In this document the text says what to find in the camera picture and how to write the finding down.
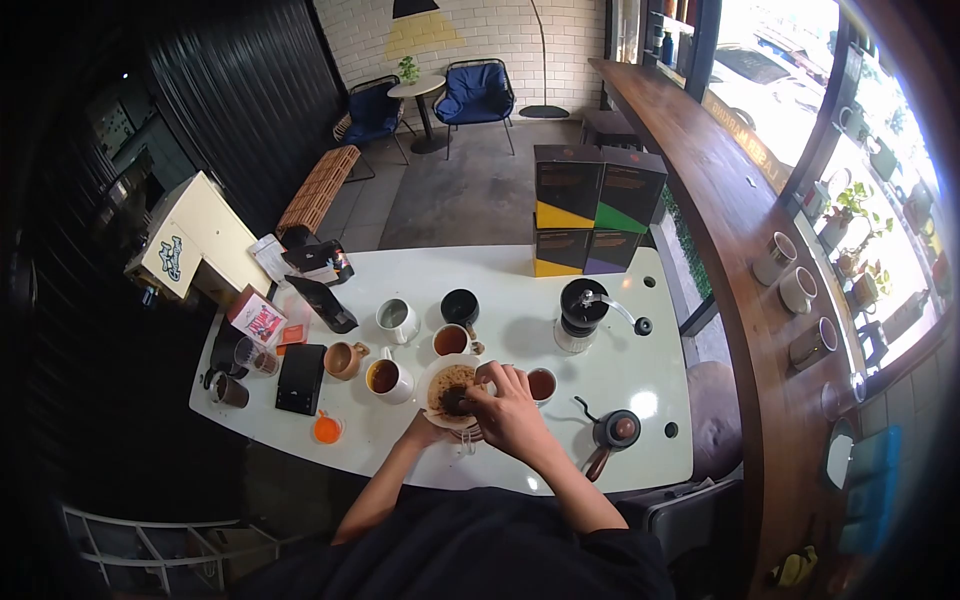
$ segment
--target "black mug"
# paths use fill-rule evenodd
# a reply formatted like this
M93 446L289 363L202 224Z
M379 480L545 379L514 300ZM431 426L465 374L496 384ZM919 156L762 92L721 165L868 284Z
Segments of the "black mug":
M480 317L480 303L470 290L453 290L440 303L444 321L454 323L469 331Z

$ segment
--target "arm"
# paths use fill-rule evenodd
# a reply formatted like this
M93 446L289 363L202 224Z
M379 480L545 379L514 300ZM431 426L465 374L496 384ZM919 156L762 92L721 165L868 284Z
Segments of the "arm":
M570 461L547 429L530 394L527 374L511 365L490 362L477 370L477 382L490 380L496 384L496 397L473 387L461 403L476 416L484 439L540 474L556 494L566 522L577 533L628 529L623 516Z
M407 471L417 461L420 452L436 442L443 430L423 417L420 410L396 441L387 460L360 492L350 510L340 522L330 545L345 543L362 536L379 525L394 511L396 497Z

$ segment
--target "blue bottle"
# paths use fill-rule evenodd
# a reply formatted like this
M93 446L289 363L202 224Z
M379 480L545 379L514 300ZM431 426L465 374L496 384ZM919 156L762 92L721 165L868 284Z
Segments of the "blue bottle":
M667 66L673 66L673 37L670 32L663 34L663 46L660 50L660 62Z

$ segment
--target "wooden counter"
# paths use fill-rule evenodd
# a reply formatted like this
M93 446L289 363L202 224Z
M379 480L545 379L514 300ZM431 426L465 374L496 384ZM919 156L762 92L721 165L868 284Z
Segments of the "wooden counter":
M819 289L826 284L763 174L703 107L650 67L598 59L590 64L642 144L663 156L667 185L704 262L727 332L743 425L749 597L806 597L811 585L826 584L846 503L843 493L823 483L832 425L821 410L820 392L828 381L849 385L852 367L838 349L804 372L793 370L790 342L821 316L836 324L837 315L828 295L820 294L809 315L794 316L777 286L756 282L750 264L779 230L800 250L796 264L814 275ZM821 565L795 588L769 588L766 573L807 542L811 519Z

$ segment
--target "white table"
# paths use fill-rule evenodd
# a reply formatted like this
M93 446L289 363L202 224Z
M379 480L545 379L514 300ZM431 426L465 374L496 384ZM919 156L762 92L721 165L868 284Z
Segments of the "white table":
M431 152L437 152L446 146L446 140L434 137L433 127L430 125L430 115L427 114L426 104L423 101L423 94L431 92L446 83L446 77L443 75L421 75L412 84L394 85L387 91L391 98L416 98L417 108L420 110L420 119L423 121L423 133L425 138L418 139L410 145L410 151L417 155L428 155Z
M190 395L190 408L237 433L284 452L333 468L372 476L394 441L406 428L422 403L384 404L371 394L363 374L379 349L386 345L377 328L376 309L390 298L407 300L420 315L420 333L406 346L391 347L394 357L414 377L434 360L434 331L444 324L440 300L450 290L467 288L480 301L475 325L478 339L486 346L481 358L513 363L529 371L551 369L558 389L541 410L550 430L571 459L582 466L595 449L592 423L573 399L580 396L595 417L629 408L640 418L637 442L607 462L596 485L602 492L623 492L685 481L693 472L690 408L686 391L684 357L673 304L657 252L636 251L627 274L601 275L611 296L634 317L653 321L653 332L636 336L619 314L609 311L598 328L597 339L586 352L570 355L553 340L553 326L560 316L560 292L573 278L533 278L529 246L473 246L425 248L350 255L356 275L331 288L360 322L346 335L332 333L317 316L310 324L308 342L329 346L338 341L362 341L371 348L360 374L350 381L324 375L319 407L346 421L343 437L324 445L312 437L314 418L274 408L278 376L242 381L250 390L250 403L242 409L210 401L200 385L209 366L209 354L219 328L218 317L210 329L197 367ZM645 277L656 282L650 288ZM277 293L277 302L297 292L291 287ZM678 425L679 433L667 438L664 427ZM497 486L517 492L549 495L540 477L486 443L476 454L460 454L460 444L450 438L427 448L407 475L406 483L427 488L465 490Z

